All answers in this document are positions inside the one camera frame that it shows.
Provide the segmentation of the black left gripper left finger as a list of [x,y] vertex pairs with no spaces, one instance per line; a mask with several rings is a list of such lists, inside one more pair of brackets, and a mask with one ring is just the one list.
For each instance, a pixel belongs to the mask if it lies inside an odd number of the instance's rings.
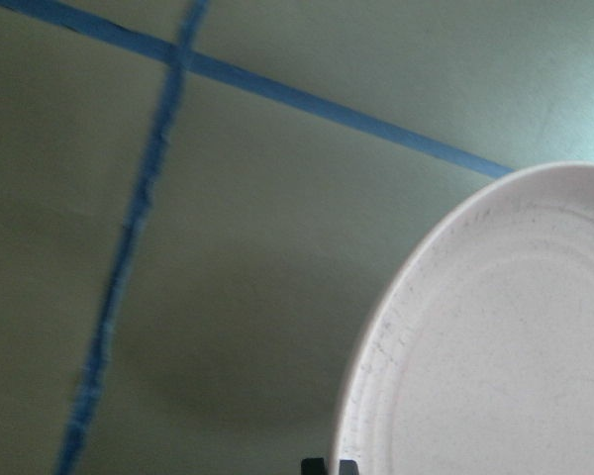
[[301,475],[326,475],[324,458],[304,458],[300,464]]

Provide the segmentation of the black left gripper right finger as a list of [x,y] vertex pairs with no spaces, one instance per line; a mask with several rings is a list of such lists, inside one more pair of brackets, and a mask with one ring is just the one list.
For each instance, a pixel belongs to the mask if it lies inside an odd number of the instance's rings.
[[342,459],[339,463],[339,475],[359,475],[359,468],[354,460]]

